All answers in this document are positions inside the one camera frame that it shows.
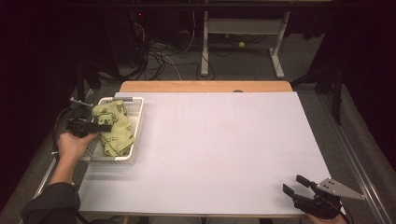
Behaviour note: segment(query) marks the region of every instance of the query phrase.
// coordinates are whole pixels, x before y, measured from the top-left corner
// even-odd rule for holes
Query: patterned fabric
[[[134,142],[134,134],[123,101],[97,105],[93,108],[92,115],[98,124],[112,125],[111,133],[100,133],[105,155],[128,156],[131,144]]]

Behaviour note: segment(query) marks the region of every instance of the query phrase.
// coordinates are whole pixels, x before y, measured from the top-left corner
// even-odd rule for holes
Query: desk leg
[[[201,76],[207,77],[209,74],[209,52],[207,50],[207,23],[208,23],[208,12],[205,12],[204,16],[204,50],[202,51],[201,59]]]
[[[269,49],[271,60],[276,71],[276,76],[281,79],[285,77],[285,74],[283,73],[282,67],[280,66],[280,61],[279,58],[277,57],[277,53],[279,52],[280,44],[282,43],[286,26],[288,25],[289,15],[290,15],[289,11],[285,12],[285,15],[283,15],[283,20],[282,23],[280,24],[279,32],[277,33],[276,46],[273,49],[272,48]]]

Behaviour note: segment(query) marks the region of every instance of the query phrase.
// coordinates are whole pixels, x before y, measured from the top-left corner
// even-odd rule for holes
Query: white metal stand
[[[243,19],[209,19],[208,12],[204,18],[204,50],[202,52],[201,76],[208,75],[209,50],[207,47],[208,34],[235,34],[235,35],[277,35],[276,45],[270,48],[270,56],[276,71],[276,76],[284,78],[277,53],[288,25],[290,12],[285,12],[279,20],[243,20]]]

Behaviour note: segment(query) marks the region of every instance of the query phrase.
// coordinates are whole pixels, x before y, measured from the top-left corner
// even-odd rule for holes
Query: dark background
[[[70,18],[72,14],[55,10],[51,7],[53,3],[46,0],[20,0],[2,1],[0,4],[1,93],[6,99],[2,102],[5,114],[1,122],[4,144],[0,161],[0,208],[3,208],[40,144],[50,133],[58,113],[69,106],[69,94],[77,84],[78,59],[90,57],[90,53],[84,54],[77,50],[78,35],[67,32],[70,24],[64,18]],[[323,34],[328,25],[332,25],[311,70],[332,62],[334,57],[342,58],[344,82],[376,142],[392,166],[396,167],[396,26],[391,11],[396,7],[392,5],[391,1],[373,1],[364,10],[352,9],[348,13],[336,14],[338,20],[334,23],[331,23],[332,14],[329,12],[292,12],[286,35],[304,34],[309,39]],[[260,13],[249,15],[260,17]],[[180,29],[191,29],[191,17],[185,16],[183,12],[145,13],[145,23],[152,33],[177,42]],[[203,14],[197,13],[197,30],[202,30],[200,16]],[[91,24],[98,24],[94,26],[96,28],[92,27],[93,30],[103,32],[97,28],[100,27],[101,19],[93,18],[85,19]],[[117,21],[119,18],[109,16],[107,19]],[[124,33],[123,29],[121,32],[105,36],[100,41],[106,43],[110,38],[118,39],[116,43],[119,43],[124,35],[131,35]],[[125,44],[133,48],[135,42]],[[121,62],[125,57],[137,57],[125,56],[117,50],[117,46],[107,51],[110,58],[111,52],[114,62]],[[96,87],[100,87],[100,83],[95,83],[98,81],[95,72],[94,69],[90,70],[88,78],[93,79],[92,83]]]

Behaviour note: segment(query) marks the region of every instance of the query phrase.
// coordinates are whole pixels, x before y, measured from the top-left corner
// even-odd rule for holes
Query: white tabletop
[[[80,211],[295,217],[282,191],[329,171],[296,92],[119,92],[145,100],[134,166],[89,166]]]

